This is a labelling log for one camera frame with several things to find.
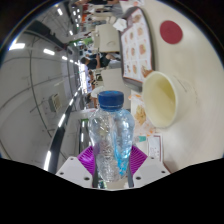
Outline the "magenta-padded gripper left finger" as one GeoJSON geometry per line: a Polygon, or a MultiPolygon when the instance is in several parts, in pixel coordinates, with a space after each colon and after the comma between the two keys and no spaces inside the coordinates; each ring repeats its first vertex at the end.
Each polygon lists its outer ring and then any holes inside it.
{"type": "Polygon", "coordinates": [[[83,150],[77,157],[70,156],[56,175],[84,188],[93,187],[95,174],[95,158],[91,146],[83,150]]]}

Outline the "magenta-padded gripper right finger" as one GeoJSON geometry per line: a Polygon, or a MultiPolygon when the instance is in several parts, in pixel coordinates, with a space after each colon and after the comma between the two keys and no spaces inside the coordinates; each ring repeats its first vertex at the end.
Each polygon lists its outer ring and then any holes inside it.
{"type": "Polygon", "coordinates": [[[167,175],[167,169],[158,159],[147,156],[133,146],[129,158],[128,186],[140,188],[167,175]]]}

